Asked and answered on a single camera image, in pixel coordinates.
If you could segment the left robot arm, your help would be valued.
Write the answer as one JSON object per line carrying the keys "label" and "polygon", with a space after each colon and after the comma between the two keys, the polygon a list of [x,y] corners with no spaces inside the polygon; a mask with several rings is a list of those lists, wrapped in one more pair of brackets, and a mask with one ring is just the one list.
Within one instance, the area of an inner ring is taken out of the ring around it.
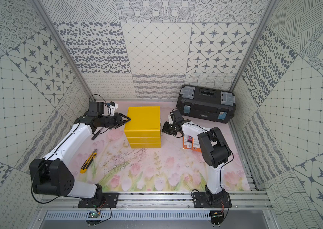
{"label": "left robot arm", "polygon": [[42,159],[34,159],[29,166],[31,194],[103,199],[102,187],[75,180],[69,166],[73,157],[85,148],[85,143],[102,134],[102,128],[116,129],[131,118],[115,113],[112,116],[81,116],[66,137]]}

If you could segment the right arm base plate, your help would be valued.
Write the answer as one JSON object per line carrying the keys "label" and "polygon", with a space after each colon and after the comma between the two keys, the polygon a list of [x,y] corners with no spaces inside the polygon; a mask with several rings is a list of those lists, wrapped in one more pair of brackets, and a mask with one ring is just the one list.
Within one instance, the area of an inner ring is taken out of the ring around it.
{"label": "right arm base plate", "polygon": [[193,192],[192,198],[195,208],[231,208],[232,202],[227,192],[211,194],[210,192]]}

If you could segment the yellow drawer cabinet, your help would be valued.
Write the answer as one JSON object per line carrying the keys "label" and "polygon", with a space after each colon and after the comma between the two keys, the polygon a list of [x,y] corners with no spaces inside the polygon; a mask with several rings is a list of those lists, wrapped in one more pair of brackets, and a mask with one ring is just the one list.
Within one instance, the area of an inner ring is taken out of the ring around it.
{"label": "yellow drawer cabinet", "polygon": [[124,133],[131,148],[161,147],[161,110],[159,106],[129,107],[131,120]]}

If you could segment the pink flower seed bag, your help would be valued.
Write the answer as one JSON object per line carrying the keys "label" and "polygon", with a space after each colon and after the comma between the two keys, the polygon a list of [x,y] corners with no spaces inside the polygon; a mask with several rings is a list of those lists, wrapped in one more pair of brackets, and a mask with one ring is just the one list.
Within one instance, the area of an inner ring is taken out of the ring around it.
{"label": "pink flower seed bag", "polygon": [[193,146],[193,138],[188,135],[188,147],[191,149]]}

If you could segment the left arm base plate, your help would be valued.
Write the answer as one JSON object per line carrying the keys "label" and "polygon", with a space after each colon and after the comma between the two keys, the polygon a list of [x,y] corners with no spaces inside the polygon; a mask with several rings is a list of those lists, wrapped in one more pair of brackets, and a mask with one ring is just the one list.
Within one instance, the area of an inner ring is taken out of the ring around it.
{"label": "left arm base plate", "polygon": [[102,206],[109,208],[116,208],[119,198],[119,193],[106,192],[102,193],[99,197],[96,194],[93,198],[80,198],[78,203],[78,208],[87,209],[87,208],[96,208]]}

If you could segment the orange white seed bag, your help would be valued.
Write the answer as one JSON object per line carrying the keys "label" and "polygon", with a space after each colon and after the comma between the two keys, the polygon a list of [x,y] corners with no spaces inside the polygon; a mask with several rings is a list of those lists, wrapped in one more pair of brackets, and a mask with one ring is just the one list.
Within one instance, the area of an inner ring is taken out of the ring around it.
{"label": "orange white seed bag", "polygon": [[197,151],[197,152],[201,152],[201,148],[200,148],[198,138],[193,138],[192,139],[192,150]]}

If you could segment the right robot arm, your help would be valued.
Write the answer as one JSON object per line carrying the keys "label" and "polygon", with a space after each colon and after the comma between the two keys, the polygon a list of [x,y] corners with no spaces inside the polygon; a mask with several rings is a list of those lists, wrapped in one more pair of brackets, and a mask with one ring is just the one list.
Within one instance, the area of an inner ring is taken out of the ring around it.
{"label": "right robot arm", "polygon": [[178,133],[192,137],[198,143],[205,163],[209,166],[208,182],[205,188],[206,198],[216,202],[226,197],[222,186],[222,173],[225,165],[230,163],[228,158],[234,156],[221,130],[217,127],[205,128],[184,119],[179,110],[169,113],[168,121],[163,125],[162,132],[177,136]]}

